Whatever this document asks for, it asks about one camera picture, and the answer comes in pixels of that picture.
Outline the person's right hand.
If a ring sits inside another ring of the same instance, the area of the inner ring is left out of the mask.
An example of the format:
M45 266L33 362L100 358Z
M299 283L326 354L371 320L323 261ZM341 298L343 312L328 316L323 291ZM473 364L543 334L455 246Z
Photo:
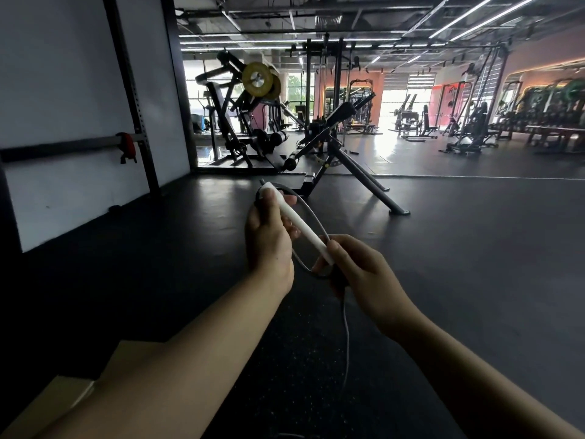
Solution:
M341 291L349 287L362 311L385 336L405 342L432 326L401 286L384 256L349 235L332 235L347 251L346 263L339 269L332 287Z

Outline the person's left hand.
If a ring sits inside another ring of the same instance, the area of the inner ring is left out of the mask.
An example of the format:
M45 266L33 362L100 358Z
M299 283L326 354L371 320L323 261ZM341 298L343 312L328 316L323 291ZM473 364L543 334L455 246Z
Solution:
M292 241L282 224L279 199L295 204L296 198L270 188L260 192L245 222L246 257L250 275L276 295L285 297L294 282Z

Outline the person's left forearm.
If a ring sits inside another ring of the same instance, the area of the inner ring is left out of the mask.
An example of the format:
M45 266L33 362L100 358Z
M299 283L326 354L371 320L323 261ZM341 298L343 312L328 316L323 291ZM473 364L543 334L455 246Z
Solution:
M35 439L199 439L294 280L254 269L152 356L106 382Z

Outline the black angled lever machine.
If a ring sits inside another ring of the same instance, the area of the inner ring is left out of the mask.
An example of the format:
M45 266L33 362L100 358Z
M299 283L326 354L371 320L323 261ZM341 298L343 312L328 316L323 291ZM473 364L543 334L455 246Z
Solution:
M301 142L301 147L292 152L288 157L282 158L276 162L275 169L278 172L294 171L297 168L300 158L307 155L319 155L318 144L325 145L325 159L318 159L320 169L316 174L308 174L301 188L296 189L302 197L308 197L326 170L333 166L334 162L340 162L360 184L367 188L382 204L384 204L389 213L392 215L410 215L410 211L399 206L393 201L386 192L389 190L379 183L361 164L356 162L343 148L342 142L337 137L338 126L362 109L374 98L370 94L366 98L356 103L346 101L336 107L333 112L326 117L325 121L318 124L318 132L309 134Z

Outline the black plate loaded machine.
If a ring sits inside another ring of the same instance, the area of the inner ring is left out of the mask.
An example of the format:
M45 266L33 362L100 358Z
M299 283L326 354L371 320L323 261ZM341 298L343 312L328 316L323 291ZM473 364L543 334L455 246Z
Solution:
M242 84L245 65L227 48L216 59L219 67L198 75L207 90L213 161L211 167L255 169L266 163L275 169L284 155L277 148L289 138L282 127L282 103L253 97Z

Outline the black squat rack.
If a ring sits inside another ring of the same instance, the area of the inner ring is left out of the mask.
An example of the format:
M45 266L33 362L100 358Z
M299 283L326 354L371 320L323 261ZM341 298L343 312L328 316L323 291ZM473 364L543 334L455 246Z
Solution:
M376 97L374 81L370 78L351 80L346 88L346 100L355 113L342 126L344 134L378 134L378 126L372 121L371 110Z

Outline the black seated gym machines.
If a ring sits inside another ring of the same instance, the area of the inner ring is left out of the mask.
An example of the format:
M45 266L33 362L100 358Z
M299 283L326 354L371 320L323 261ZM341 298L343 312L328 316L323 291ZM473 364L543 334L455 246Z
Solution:
M437 127L429 125L428 105L423 104L422 114L413 110L417 94L410 100L411 95L406 94L406 98L400 108L394 110L395 122L389 128L398 138L404 139L410 143L420 143L426 140L436 140L438 135Z

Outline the large yellow weight plate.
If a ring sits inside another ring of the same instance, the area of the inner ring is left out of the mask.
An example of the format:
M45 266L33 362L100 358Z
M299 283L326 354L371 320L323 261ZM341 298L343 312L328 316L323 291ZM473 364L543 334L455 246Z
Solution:
M254 61L245 65L241 81L246 92L253 97L262 98L271 92L274 76L267 65Z

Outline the red barbell collar clamp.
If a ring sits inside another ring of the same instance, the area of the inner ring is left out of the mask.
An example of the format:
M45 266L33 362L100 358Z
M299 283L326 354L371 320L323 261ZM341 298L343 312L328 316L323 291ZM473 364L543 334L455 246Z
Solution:
M120 139L118 148L121 151L121 164L126 164L128 160L137 164L136 147L133 135L125 132L120 132L115 135Z

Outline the horizontal ceiling light strip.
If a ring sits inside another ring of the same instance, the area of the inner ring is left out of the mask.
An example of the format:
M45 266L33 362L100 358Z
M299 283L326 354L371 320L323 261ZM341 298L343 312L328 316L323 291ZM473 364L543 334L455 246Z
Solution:
M202 34L180 34L180 38L217 38L217 37L239 37L239 36L295 36L295 35L316 35L323 34L314 30L270 30L270 31L243 31L236 33L202 33Z

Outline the wooden flat bench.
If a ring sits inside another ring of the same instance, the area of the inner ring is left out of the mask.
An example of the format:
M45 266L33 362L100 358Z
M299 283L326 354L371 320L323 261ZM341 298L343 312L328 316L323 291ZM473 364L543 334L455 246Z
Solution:
M585 127L529 125L527 147L537 155L585 155Z

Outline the dumbbell rack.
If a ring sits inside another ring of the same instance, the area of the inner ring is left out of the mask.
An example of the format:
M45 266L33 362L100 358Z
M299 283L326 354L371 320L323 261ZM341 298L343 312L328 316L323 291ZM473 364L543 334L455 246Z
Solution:
M546 86L505 85L491 130L512 135L534 126L585 127L585 78L555 80Z

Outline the long ceiling light strip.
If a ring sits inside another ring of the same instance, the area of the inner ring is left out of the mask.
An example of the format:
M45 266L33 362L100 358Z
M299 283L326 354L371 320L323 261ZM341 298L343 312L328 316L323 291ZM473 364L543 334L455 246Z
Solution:
M521 9L521 8L527 6L535 1L536 0L521 0L518 3L516 3L512 6L509 6L505 10L503 10L497 14L494 14L491 17L489 17L483 21L480 21L478 24L475 24L473 27L468 28L467 30L458 34L457 36L450 38L449 42L457 41L463 37L466 37L466 36L472 34L473 32L475 32L479 29L485 28L485 27L491 25L492 23L494 23L495 21L500 20L501 18L508 16L508 14L511 14L511 13L513 13L513 12L515 12L515 11L517 11L517 10L519 10L519 9Z
M482 0L478 4L476 4L476 5L472 6L471 8L467 9L463 14L459 15L455 20L452 20L451 22L449 22L448 24L446 24L442 28L436 30L433 34L431 34L429 36L429 39L436 38L437 36L439 36L440 34L442 34L444 31L446 31L448 29L451 29L454 25L456 25L457 23L463 21L464 19L466 19L467 17L469 17L471 14L473 14L474 12L476 12L479 9L483 8L484 6L486 6L487 4L491 3L492 1L493 0Z

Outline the wooden plyo box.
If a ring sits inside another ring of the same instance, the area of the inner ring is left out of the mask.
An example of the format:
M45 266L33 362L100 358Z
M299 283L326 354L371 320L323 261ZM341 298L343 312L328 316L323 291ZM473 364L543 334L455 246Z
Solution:
M0 434L0 439L32 439L106 382L135 369L161 342L122 340L97 380L56 376Z

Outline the black wall mounted rack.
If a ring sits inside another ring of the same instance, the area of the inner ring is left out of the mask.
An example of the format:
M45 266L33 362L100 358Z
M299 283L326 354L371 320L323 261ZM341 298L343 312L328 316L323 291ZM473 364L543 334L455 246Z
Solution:
M123 27L119 8L116 0L102 0L109 32L112 38L113 47L118 61L121 79L125 89L126 99L132 122L134 126L133 139L135 146L140 150L144 172L149 186L150 195L159 197L161 195L154 161L152 158L146 127L143 122L140 110L139 98L135 77L130 63L128 48L123 33ZM0 149L0 160L3 162L28 162L32 160L47 159L73 154L84 154L89 152L102 152L106 149L120 151L118 144L120 139L115 135L106 137L93 137L70 141L60 141L32 146L21 146Z

